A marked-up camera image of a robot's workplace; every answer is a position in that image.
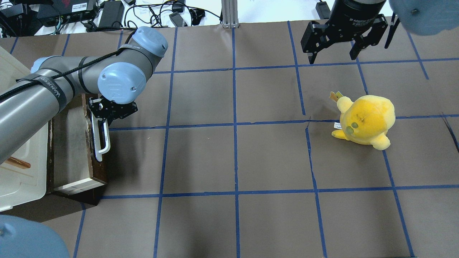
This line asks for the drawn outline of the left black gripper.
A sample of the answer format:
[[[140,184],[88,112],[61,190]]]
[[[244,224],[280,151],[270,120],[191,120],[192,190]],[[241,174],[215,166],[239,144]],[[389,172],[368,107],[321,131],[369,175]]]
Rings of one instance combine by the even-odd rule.
[[[108,122],[108,124],[111,124],[117,119],[125,119],[138,111],[138,106],[135,102],[118,104],[103,96],[99,98],[90,97],[88,107],[95,119]]]

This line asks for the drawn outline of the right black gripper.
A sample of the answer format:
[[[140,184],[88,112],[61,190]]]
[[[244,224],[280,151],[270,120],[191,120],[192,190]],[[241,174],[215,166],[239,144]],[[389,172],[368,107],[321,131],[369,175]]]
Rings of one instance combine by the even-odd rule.
[[[310,21],[301,39],[301,48],[308,54],[309,63],[315,63],[318,52],[336,43],[354,41],[349,52],[356,60],[363,49],[376,46],[388,28],[380,13],[385,0],[336,0],[329,19],[321,24]]]

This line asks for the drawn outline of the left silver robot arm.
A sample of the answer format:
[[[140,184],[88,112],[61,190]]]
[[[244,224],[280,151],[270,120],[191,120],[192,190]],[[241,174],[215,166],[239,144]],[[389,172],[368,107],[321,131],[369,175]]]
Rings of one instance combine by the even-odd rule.
[[[1,162],[10,158],[75,97],[92,94],[91,113],[111,124],[138,111],[144,91],[168,49],[155,28],[140,27],[127,43],[102,57],[51,56],[1,95]]]

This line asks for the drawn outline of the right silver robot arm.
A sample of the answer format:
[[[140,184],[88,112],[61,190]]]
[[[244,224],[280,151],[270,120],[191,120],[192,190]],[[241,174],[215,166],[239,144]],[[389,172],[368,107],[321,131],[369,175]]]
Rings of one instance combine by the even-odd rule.
[[[354,42],[349,55],[356,60],[363,49],[378,45],[385,31],[388,48],[399,25],[421,36],[458,27],[457,0],[390,0],[390,21],[381,13],[384,5],[384,0],[336,0],[326,23],[310,21],[305,29],[301,48],[309,63],[314,64],[318,52],[342,42]]]

